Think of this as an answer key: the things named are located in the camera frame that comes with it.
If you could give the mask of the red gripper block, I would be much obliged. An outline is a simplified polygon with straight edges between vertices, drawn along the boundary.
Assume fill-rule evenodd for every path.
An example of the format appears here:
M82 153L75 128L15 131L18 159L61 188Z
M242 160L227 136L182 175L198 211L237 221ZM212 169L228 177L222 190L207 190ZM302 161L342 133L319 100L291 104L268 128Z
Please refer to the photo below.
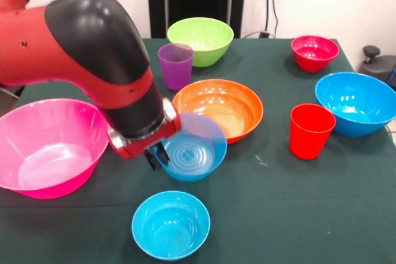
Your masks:
M153 171L161 169L161 164L168 164L170 158L161 140L169 138L181 130L180 117L165 122L154 134L140 140L126 140L111 129L111 146L124 159L132 159L144 154Z

